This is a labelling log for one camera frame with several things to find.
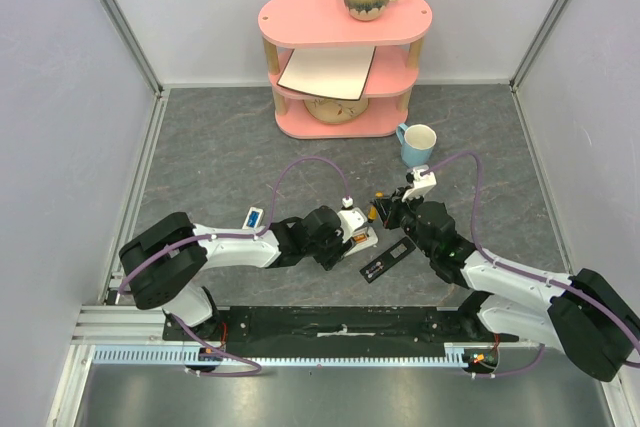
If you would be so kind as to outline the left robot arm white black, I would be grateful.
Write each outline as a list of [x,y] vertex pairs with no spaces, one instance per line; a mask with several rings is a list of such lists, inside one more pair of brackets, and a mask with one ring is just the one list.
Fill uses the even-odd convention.
[[355,208],[327,206],[250,229],[205,227],[176,212],[121,248],[125,277],[119,291],[129,290],[138,309],[160,307],[196,339],[208,340],[218,332],[220,318],[209,291],[194,282],[200,271],[284,268],[305,258],[330,270],[355,246],[353,237],[365,223]]

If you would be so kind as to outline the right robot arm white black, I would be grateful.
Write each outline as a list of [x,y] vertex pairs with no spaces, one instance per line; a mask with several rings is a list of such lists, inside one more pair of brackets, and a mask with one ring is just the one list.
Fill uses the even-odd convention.
[[456,230],[444,204],[410,198],[406,189],[372,202],[387,229],[400,229],[438,277],[472,291],[477,305],[458,328],[477,341],[490,332],[563,353],[592,378],[609,382],[639,349],[639,317],[598,272],[544,272],[510,263]]

